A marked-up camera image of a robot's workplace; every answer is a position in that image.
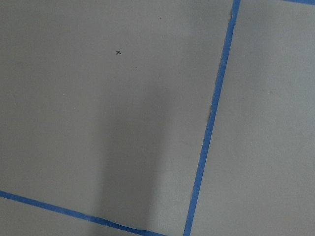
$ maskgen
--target concrete floor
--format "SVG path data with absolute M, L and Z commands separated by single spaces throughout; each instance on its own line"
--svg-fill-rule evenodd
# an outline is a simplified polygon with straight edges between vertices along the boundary
M 0 191 L 182 235 L 232 2 L 1 1 Z M 241 1 L 191 235 L 315 232 L 314 21 Z M 0 235 L 135 235 L 0 209 Z

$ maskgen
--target gray floor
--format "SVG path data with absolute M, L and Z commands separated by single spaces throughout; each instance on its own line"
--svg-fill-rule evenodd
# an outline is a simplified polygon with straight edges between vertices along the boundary
M 0 189 L 181 235 L 231 6 L 1 1 Z
M 314 235 L 314 22 L 242 0 L 191 235 Z
M 0 190 L 182 235 L 231 6 L 1 1 Z M 314 22 L 242 0 L 192 236 L 315 232 Z M 134 235 L 0 210 L 0 235 Z

